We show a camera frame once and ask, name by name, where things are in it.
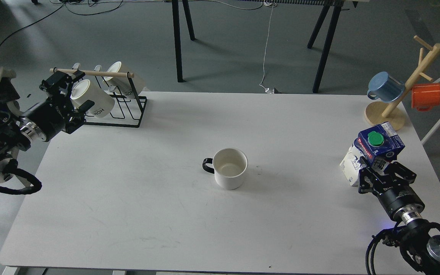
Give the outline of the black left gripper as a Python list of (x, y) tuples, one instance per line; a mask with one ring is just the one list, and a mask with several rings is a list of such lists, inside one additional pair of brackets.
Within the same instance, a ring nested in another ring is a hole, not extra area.
[(45, 101), (35, 104), (19, 118), (20, 131), (29, 141), (50, 141), (56, 134), (63, 131), (72, 134), (87, 121), (84, 114), (91, 109), (95, 102), (85, 101), (78, 108), (73, 106), (70, 99), (75, 82), (84, 77), (84, 72), (77, 70), (72, 75), (56, 71), (47, 80), (42, 80), (39, 89), (46, 92)]

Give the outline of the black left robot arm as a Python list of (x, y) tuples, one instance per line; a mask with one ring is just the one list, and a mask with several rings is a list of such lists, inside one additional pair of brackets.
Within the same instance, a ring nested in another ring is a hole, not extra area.
[[(0, 67), (0, 82), (15, 76), (13, 70)], [(87, 100), (75, 108), (70, 99), (73, 85), (83, 78), (80, 70), (72, 74), (57, 70), (39, 86), (47, 99), (21, 115), (0, 102), (0, 193), (27, 195), (42, 188), (34, 175), (18, 167), (17, 154), (27, 151), (32, 142), (48, 142), (59, 132), (71, 134), (84, 125), (85, 114), (94, 102)]]

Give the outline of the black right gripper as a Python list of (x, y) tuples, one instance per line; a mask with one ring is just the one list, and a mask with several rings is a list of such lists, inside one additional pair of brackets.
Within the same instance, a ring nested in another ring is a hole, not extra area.
[(417, 174), (397, 161), (389, 163), (383, 175), (374, 171), (364, 156), (359, 162), (360, 194), (372, 193), (377, 197), (392, 221), (411, 222), (422, 218), (425, 204), (410, 186)]

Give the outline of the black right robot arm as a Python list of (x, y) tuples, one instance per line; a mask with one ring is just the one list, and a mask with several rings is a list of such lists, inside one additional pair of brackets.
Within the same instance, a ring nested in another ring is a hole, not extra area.
[(374, 275), (374, 253), (379, 242), (398, 247), (402, 258), (416, 271), (440, 275), (440, 223), (421, 216), (425, 205), (411, 188), (416, 174), (399, 162), (391, 162), (381, 175), (365, 157), (360, 158), (359, 193), (375, 195), (396, 224), (372, 237), (365, 254), (369, 275)]

